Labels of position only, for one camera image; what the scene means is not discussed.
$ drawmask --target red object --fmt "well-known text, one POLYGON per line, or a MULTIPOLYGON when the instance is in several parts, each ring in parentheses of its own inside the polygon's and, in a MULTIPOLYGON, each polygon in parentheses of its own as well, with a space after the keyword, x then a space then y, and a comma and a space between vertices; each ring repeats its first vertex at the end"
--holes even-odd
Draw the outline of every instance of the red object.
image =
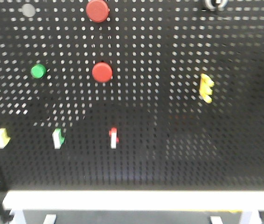
POLYGON ((109 64, 105 62, 99 62, 95 64, 92 74, 97 82, 106 83, 112 78, 112 69, 109 64))
POLYGON ((93 22, 103 22, 108 17, 109 8, 103 0, 91 0, 86 5, 86 13, 93 22))
POLYGON ((115 133, 116 135, 118 135, 118 130, 116 127, 112 127, 111 130, 109 131, 109 136, 111 137, 111 134, 115 133))

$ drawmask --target yellow clip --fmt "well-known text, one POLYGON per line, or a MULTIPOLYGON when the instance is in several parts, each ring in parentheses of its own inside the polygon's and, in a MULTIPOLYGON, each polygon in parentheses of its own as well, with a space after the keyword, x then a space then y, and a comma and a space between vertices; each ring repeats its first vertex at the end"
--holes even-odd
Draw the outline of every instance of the yellow clip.
POLYGON ((11 138, 7 135, 6 128, 0 128, 0 149, 3 149, 11 140, 11 138))
POLYGON ((213 86, 214 82, 212 79, 206 74, 201 74, 201 86, 199 88, 199 94, 208 104, 212 102, 212 98, 210 96, 213 94, 213 91, 211 90, 211 87, 213 86))

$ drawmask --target green cap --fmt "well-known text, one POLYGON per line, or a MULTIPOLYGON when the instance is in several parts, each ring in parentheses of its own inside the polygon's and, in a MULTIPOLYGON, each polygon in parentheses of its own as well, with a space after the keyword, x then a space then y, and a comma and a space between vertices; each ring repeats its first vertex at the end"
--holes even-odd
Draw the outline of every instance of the green cap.
POLYGON ((42 78, 45 74, 46 74, 46 68, 44 65, 42 64, 35 64, 31 70, 30 70, 30 74, 34 77, 34 78, 42 78))

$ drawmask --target pegboard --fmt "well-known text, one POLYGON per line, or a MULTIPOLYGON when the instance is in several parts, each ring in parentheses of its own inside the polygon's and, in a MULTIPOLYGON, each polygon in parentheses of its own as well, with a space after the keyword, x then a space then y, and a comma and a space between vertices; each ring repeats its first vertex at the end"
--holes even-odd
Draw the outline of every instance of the pegboard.
POLYGON ((87 2, 0 0, 9 187, 264 189, 264 0, 230 0, 221 12, 200 0, 109 0, 102 23, 87 2), (113 69, 105 84, 91 75, 101 61, 113 69), (36 63, 48 69, 42 79, 30 75, 36 63), (211 104, 201 73, 215 82, 211 104))

